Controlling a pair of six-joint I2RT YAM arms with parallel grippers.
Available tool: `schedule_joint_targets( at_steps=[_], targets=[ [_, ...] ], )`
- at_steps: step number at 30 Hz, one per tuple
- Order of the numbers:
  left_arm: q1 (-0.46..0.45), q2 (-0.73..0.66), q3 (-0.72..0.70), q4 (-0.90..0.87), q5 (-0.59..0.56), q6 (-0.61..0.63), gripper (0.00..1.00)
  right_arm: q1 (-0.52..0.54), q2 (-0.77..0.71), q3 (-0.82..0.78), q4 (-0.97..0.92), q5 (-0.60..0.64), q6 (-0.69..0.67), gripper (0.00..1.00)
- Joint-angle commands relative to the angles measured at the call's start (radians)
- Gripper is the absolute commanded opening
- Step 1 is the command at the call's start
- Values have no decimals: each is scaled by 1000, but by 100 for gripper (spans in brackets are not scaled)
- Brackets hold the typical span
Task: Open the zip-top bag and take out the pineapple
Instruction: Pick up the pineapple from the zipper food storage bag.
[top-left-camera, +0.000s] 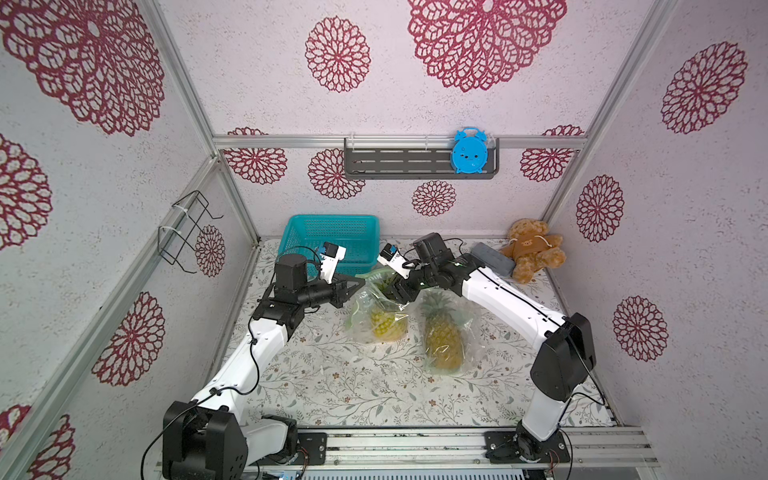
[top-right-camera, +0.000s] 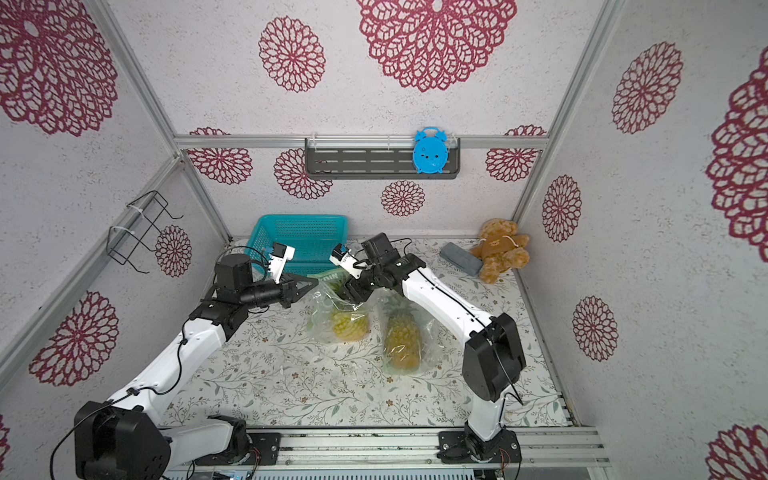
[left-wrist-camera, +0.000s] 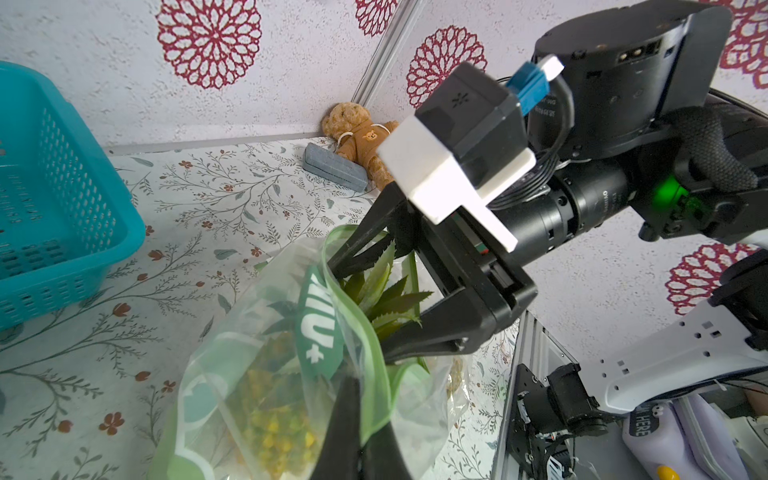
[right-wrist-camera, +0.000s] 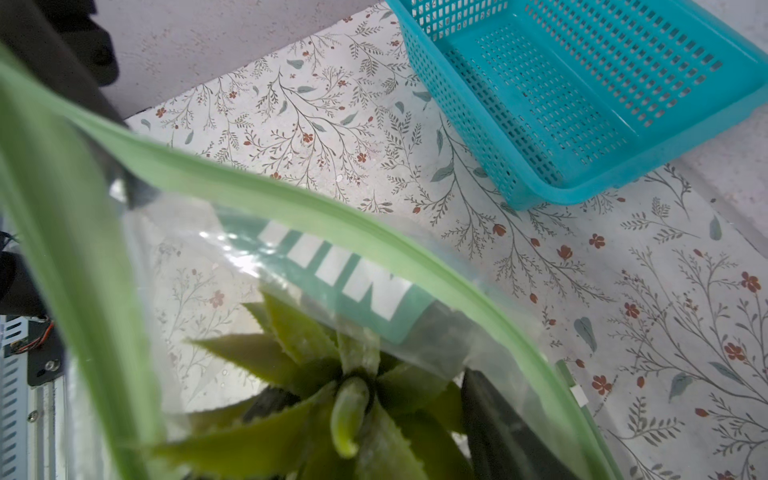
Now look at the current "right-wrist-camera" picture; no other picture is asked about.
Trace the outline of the zip-top bag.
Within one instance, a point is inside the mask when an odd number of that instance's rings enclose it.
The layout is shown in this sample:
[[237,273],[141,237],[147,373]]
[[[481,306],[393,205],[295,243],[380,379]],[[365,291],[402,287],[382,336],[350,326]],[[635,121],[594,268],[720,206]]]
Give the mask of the zip-top bag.
[[[91,142],[153,199],[128,209]],[[247,305],[264,294],[454,376],[460,399],[465,371],[483,373],[574,479],[619,475],[521,311],[358,211],[140,139],[45,88],[8,49],[1,204],[71,359],[68,478],[189,479],[151,448],[186,437],[190,413],[262,390],[196,341],[258,332]]]

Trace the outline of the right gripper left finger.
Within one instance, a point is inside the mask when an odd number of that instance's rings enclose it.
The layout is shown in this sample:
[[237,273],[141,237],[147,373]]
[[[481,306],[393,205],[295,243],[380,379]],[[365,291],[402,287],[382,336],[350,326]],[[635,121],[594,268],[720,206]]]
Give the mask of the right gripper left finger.
[[300,401],[300,397],[282,388],[269,386],[262,390],[253,400],[249,408],[242,416],[243,423],[250,423],[255,419],[266,418],[274,413],[279,413],[287,407]]

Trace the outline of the yellow pineapple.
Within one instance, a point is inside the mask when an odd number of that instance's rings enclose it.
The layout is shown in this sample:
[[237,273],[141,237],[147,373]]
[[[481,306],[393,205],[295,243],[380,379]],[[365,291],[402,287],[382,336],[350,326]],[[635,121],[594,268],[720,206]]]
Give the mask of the yellow pineapple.
[[369,332],[332,330],[270,294],[256,333],[196,346],[300,401],[243,423],[255,396],[188,415],[189,434],[151,448],[189,479],[470,479],[460,389],[384,353]]

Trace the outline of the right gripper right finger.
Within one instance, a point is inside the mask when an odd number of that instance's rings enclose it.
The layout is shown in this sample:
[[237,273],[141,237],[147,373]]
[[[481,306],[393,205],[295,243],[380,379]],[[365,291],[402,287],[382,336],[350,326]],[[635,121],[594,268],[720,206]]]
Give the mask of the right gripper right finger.
[[462,421],[478,479],[574,479],[487,377],[467,369]]

